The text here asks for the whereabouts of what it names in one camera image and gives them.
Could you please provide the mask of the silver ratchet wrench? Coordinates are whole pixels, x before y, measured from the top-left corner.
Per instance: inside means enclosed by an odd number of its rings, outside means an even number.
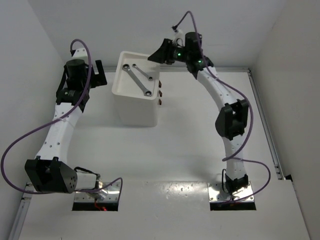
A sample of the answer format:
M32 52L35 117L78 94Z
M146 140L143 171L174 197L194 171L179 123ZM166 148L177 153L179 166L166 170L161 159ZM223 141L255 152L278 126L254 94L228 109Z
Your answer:
M153 80L153 77L146 72L144 72L142 69L140 69L135 63L132 64L132 67L135 68L137 71L139 71L142 75L144 75L149 81Z
M142 90L144 96L151 97L152 92L148 90L138 79L138 77L133 73L130 66L128 64L124 64L122 66L122 69L133 79L133 81L137 84L137 86Z

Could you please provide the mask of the white three-drawer cabinet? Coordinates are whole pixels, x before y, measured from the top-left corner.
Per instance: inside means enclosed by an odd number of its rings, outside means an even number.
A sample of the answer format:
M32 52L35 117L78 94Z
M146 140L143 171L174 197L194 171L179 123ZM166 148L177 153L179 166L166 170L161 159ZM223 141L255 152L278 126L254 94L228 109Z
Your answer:
M126 126L155 127L158 124L160 64L149 61L148 57L148 54L122 51L118 59L111 91L119 118ZM152 92L151 97L144 96L134 80L122 69L124 64L128 64L141 83ZM149 81L132 64L152 76L153 80Z

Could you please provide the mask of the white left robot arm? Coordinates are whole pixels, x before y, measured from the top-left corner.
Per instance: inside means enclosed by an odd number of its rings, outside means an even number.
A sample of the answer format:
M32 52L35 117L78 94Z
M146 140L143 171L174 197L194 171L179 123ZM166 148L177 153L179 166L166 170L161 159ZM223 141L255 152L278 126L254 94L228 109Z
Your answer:
M56 91L54 117L45 141L35 159L28 159L24 169L35 190L40 193L73 193L91 191L97 187L99 174L90 170L71 168L67 164L69 145L74 128L90 98L85 90L105 86L106 76L101 60L95 62L98 73L83 59L72 59L64 65L61 82Z

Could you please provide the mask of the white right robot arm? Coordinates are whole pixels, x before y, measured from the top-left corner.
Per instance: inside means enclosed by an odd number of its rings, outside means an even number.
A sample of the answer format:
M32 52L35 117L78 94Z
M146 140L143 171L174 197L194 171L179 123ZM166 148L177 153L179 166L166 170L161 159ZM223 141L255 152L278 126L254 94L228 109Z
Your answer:
M148 60L167 65L176 61L185 63L188 72L204 86L214 100L219 110L215 129L223 140L226 155L224 191L232 194L249 184L242 162L242 149L250 105L247 99L237 99L219 82L214 64L208 57L201 55L201 38L199 33L188 32L184 46L178 45L176 40L165 38Z

